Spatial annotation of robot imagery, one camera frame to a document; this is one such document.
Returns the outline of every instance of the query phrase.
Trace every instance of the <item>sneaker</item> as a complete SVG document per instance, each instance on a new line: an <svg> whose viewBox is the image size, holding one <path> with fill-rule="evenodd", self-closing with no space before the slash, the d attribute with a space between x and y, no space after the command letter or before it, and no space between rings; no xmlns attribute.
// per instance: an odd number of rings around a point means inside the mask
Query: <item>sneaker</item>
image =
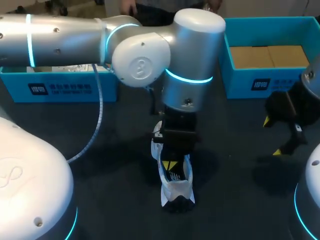
<svg viewBox="0 0 320 240"><path fill-rule="evenodd" d="M153 132L160 134L162 121L158 122ZM190 156L184 160L170 161L161 159L162 143L151 141L151 155L157 161L161 186L161 205L170 212L185 212L191 210L196 201L192 189L193 172Z"/></svg>

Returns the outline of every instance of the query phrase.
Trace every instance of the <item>screw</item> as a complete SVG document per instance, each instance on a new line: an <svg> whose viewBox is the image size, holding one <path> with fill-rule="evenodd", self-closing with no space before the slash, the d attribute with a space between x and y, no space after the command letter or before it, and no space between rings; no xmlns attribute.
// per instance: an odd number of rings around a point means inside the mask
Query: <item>screw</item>
<svg viewBox="0 0 320 240"><path fill-rule="evenodd" d="M314 77L314 72L313 71L310 71L309 73L308 73L308 78L309 79L312 79L313 77Z"/></svg>
<svg viewBox="0 0 320 240"><path fill-rule="evenodd" d="M192 100L190 98L184 100L185 105L190 106L192 104Z"/></svg>

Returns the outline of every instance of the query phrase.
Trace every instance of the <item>blue bin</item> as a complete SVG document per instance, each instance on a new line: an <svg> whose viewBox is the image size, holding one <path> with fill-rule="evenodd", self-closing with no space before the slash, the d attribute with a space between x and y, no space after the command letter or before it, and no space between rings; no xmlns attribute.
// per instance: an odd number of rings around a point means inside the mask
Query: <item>blue bin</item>
<svg viewBox="0 0 320 240"><path fill-rule="evenodd" d="M219 64L228 99L267 98L276 83L284 89L299 80L305 67L236 69L230 47L302 46L309 62L320 54L320 25L314 17L226 18ZM253 89L261 81L265 87Z"/></svg>
<svg viewBox="0 0 320 240"><path fill-rule="evenodd" d="M15 103L94 103L99 91L94 72L27 72L26 67L0 68L0 78ZM118 79L100 72L104 102L116 102Z"/></svg>

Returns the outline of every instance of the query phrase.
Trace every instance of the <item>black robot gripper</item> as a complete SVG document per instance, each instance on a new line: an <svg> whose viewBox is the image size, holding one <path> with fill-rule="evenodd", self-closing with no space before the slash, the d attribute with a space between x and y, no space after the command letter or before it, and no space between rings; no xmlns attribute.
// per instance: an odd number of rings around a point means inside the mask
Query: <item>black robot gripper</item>
<svg viewBox="0 0 320 240"><path fill-rule="evenodd" d="M274 155L292 155L300 145L306 145L308 142L303 129L320 118L320 101L308 92L301 81L289 91L274 91L266 99L265 109L268 117L264 127L284 122L291 132L290 139Z"/></svg>

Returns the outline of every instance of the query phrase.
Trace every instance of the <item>logo on box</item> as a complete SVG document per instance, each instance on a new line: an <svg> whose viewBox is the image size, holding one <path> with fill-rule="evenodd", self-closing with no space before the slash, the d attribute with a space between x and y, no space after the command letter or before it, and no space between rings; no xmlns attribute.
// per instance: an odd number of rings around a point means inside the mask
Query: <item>logo on box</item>
<svg viewBox="0 0 320 240"><path fill-rule="evenodd" d="M29 83L28 87L32 95L48 95L46 86L43 83Z"/></svg>
<svg viewBox="0 0 320 240"><path fill-rule="evenodd" d="M251 91L264 91L269 87L270 78L255 79L253 81Z"/></svg>

